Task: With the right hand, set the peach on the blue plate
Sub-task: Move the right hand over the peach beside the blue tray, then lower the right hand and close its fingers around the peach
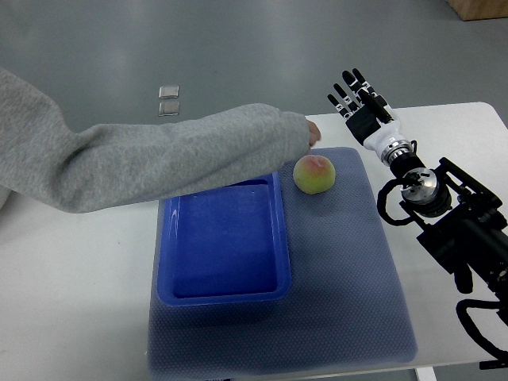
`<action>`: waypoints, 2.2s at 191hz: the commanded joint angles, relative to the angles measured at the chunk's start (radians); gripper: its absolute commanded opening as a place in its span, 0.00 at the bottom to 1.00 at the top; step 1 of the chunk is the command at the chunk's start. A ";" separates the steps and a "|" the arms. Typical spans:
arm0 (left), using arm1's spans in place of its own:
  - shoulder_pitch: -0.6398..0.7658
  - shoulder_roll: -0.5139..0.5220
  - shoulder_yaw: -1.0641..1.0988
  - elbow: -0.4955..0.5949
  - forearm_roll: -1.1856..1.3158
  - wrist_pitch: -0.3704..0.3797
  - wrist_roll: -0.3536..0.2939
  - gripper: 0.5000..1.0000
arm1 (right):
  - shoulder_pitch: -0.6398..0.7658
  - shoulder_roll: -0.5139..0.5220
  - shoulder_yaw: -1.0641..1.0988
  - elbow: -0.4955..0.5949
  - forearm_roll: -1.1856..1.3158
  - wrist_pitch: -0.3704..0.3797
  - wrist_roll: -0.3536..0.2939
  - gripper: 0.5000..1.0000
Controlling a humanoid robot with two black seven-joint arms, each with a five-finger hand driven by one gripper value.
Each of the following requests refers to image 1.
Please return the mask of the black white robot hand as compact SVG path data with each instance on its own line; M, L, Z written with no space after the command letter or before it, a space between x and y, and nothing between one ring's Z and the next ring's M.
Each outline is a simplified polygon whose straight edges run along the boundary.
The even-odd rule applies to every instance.
M335 83L336 94L329 94L328 100L356 141L385 161L390 155L412 152L412 144L402 135L398 116L360 71L343 71L342 79L348 89Z

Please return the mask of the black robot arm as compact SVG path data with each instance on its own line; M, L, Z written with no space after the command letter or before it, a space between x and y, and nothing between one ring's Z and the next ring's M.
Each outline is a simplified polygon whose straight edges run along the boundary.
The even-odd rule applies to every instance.
M478 275L493 292L494 301L465 298L456 305L456 315L468 336L492 357L482 370L504 368L507 352L489 341L468 311L495 310L507 321L507 220L499 211L502 201L479 181L447 158L427 168L416 153L416 141L388 145L380 156L394 178L379 191L377 210L390 225L412 222L422 230L420 245L449 274L457 290L473 291Z

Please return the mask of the grey sleeved person forearm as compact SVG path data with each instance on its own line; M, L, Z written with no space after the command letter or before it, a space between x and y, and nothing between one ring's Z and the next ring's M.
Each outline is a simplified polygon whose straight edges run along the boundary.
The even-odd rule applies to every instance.
M193 121L74 133L50 97L2 71L1 198L15 192L81 214L243 182L307 154L307 120L251 104Z

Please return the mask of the person hand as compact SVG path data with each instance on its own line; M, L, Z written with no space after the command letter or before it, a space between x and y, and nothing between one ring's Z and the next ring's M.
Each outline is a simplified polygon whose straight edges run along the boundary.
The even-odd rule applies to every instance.
M307 120L307 126L308 126L308 129L309 129L309 148L312 148L315 146L315 144L321 140L321 131L320 129L317 127L317 125L310 121L310 120Z

